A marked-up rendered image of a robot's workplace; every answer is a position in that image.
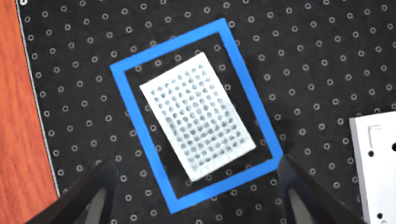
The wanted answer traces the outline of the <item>clear well plate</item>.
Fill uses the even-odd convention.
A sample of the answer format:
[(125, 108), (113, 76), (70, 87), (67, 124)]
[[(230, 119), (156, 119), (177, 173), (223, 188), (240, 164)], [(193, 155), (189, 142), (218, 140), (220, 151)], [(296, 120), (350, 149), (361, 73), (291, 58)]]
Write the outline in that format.
[(192, 182), (256, 148), (203, 52), (140, 87)]

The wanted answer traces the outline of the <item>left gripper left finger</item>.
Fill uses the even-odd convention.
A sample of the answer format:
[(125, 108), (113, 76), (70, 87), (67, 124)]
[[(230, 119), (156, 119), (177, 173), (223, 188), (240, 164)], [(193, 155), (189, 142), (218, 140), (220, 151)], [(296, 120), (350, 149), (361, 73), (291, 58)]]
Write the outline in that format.
[(106, 158), (23, 224), (73, 224), (93, 200), (84, 224), (109, 224), (119, 170)]

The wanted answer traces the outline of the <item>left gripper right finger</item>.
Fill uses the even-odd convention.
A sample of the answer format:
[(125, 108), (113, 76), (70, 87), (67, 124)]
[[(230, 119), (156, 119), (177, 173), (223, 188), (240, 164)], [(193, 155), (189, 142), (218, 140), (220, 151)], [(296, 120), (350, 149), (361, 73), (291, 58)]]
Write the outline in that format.
[(290, 155), (277, 167), (288, 224), (368, 224), (329, 193)]

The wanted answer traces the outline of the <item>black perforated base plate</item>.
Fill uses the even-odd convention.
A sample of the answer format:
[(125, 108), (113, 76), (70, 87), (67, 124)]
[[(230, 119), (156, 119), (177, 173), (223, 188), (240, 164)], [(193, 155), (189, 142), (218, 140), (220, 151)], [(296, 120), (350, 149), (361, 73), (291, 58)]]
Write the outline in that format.
[[(225, 19), (283, 154), (364, 220), (349, 118), (396, 111), (396, 0), (14, 0), (57, 199), (103, 159), (109, 224), (288, 224), (277, 169), (171, 214), (111, 65)], [(140, 86), (204, 52), (256, 148), (191, 181)], [(176, 199), (273, 158), (219, 31), (124, 72)]]

